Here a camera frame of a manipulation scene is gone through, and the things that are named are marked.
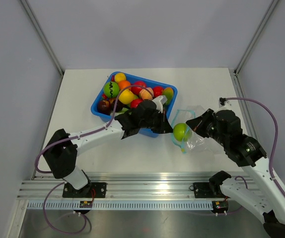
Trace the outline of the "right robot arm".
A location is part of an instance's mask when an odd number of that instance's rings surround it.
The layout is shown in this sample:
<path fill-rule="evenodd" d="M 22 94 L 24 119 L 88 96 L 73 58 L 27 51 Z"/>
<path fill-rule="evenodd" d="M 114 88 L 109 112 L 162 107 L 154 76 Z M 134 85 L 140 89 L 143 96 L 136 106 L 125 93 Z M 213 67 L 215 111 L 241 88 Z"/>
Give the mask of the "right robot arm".
<path fill-rule="evenodd" d="M 234 199 L 260 220 L 270 237 L 285 238 L 285 186 L 272 177 L 270 159 L 256 139 L 243 133 L 240 118 L 231 110 L 208 109 L 186 124 L 197 135 L 220 144 L 227 157 L 254 181 L 265 198 L 238 184 L 225 171 L 209 179 L 210 193 Z"/>

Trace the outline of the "clear zip top bag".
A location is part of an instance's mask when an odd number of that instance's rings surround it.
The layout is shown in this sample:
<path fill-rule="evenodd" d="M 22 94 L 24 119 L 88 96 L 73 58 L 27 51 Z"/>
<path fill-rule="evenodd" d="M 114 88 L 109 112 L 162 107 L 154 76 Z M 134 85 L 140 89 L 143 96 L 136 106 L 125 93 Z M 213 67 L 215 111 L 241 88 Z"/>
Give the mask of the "clear zip top bag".
<path fill-rule="evenodd" d="M 205 109 L 200 106 L 188 106 L 186 109 L 178 109 L 171 123 L 173 133 L 171 140 L 173 144 L 180 148 L 183 154 L 195 154 L 208 151 L 213 155 L 222 154 L 220 145 L 210 138 L 202 138 L 193 132 L 186 121 L 195 119 L 202 115 Z"/>

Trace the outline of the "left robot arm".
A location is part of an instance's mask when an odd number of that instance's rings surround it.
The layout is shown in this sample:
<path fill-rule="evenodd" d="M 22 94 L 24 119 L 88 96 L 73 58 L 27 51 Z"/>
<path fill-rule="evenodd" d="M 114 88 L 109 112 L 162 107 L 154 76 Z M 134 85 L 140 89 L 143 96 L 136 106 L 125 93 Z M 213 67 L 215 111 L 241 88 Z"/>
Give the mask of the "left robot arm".
<path fill-rule="evenodd" d="M 63 179 L 67 197 L 86 197 L 93 194 L 94 186 L 85 172 L 76 165 L 77 157 L 87 150 L 114 139 L 125 139 L 138 134 L 142 128 L 156 134 L 172 133 L 163 105 L 165 96 L 144 100 L 136 108 L 119 114 L 108 123 L 95 129 L 78 133 L 57 130 L 44 149 L 50 173 L 56 179 Z"/>

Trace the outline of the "orange peach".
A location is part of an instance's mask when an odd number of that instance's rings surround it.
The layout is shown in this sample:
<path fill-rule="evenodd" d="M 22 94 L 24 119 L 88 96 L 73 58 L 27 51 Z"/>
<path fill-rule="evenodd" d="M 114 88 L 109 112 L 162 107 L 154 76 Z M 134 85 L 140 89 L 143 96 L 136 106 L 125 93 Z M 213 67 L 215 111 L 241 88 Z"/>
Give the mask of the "orange peach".
<path fill-rule="evenodd" d="M 154 97 L 154 93 L 153 93 L 153 89 L 152 88 L 146 88 L 146 89 L 142 89 L 139 92 L 139 97 L 142 100 L 152 100 Z"/>

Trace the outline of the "green apple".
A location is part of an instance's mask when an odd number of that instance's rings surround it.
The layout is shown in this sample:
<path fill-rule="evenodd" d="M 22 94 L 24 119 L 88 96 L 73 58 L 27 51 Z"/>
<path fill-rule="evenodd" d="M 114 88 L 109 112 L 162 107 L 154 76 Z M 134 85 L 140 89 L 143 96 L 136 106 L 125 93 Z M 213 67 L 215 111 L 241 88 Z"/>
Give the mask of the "green apple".
<path fill-rule="evenodd" d="M 173 136 L 178 142 L 186 142 L 192 136 L 192 131 L 186 123 L 178 123 L 173 127 Z"/>

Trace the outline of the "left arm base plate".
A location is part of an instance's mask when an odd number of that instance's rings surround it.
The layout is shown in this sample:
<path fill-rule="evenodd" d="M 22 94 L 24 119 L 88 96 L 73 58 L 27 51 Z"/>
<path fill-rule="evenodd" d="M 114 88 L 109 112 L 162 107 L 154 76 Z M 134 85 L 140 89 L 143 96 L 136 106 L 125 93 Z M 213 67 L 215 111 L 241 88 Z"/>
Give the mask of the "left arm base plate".
<path fill-rule="evenodd" d="M 66 183 L 63 189 L 63 198 L 105 198 L 107 183 L 91 182 L 90 185 L 77 190 L 70 183 Z"/>

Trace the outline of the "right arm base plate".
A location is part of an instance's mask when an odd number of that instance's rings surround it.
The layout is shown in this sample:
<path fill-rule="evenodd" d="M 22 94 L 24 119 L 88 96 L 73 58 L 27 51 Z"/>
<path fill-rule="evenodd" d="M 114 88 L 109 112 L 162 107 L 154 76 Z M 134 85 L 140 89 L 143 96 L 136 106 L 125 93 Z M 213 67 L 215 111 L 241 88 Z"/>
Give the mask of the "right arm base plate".
<path fill-rule="evenodd" d="M 233 195 L 226 195 L 221 191 L 221 186 L 224 184 L 225 182 L 220 184 L 213 184 L 211 182 L 194 182 L 189 186 L 189 190 L 193 192 L 195 198 L 233 198 Z"/>

